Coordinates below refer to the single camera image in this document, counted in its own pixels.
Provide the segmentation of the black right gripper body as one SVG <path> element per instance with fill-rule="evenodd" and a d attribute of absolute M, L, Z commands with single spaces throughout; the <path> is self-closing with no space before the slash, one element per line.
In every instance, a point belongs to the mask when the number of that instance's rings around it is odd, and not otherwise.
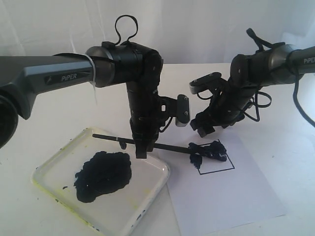
<path fill-rule="evenodd" d="M 258 90 L 258 84 L 246 83 L 244 87 L 237 87 L 233 82 L 212 93 L 209 106 L 196 114 L 191 120 L 193 130 L 200 127 L 221 126 L 226 128 L 244 119 L 245 107 Z"/>

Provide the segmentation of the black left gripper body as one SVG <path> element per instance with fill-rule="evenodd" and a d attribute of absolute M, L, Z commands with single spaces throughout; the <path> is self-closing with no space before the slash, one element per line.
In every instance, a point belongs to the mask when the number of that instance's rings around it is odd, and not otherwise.
<path fill-rule="evenodd" d="M 166 121 L 176 115 L 176 100 L 157 94 L 130 94 L 129 107 L 133 139 L 146 145 L 155 143 Z"/>

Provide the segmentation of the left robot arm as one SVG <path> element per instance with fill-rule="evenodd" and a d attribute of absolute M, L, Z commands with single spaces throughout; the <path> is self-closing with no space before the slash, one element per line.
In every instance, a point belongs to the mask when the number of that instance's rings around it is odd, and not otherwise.
<path fill-rule="evenodd" d="M 168 116 L 159 96 L 163 59 L 155 49 L 124 42 L 103 42 L 85 54 L 2 56 L 0 59 L 0 144 L 14 135 L 18 119 L 28 119 L 36 97 L 45 92 L 89 82 L 96 88 L 125 84 L 136 157 L 153 150 Z"/>

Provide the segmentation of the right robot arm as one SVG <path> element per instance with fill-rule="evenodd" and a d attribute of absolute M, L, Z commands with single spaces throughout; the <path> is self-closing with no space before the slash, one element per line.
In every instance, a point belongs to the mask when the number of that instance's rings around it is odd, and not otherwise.
<path fill-rule="evenodd" d="M 299 81 L 305 74 L 315 71 L 315 49 L 296 49 L 293 45 L 281 43 L 269 50 L 258 50 L 253 55 L 238 54 L 230 65 L 228 80 L 221 73 L 212 72 L 190 82 L 192 94 L 199 95 L 208 90 L 209 106 L 198 113 L 190 122 L 200 137 L 214 132 L 215 127 L 227 128 L 248 117 L 258 122 L 260 116 L 252 117 L 246 111 L 270 104 L 259 104 L 258 96 L 270 95 L 261 92 L 263 87 L 294 85 L 293 101 L 302 117 L 311 125 L 314 121 L 304 112 L 297 99 Z"/>

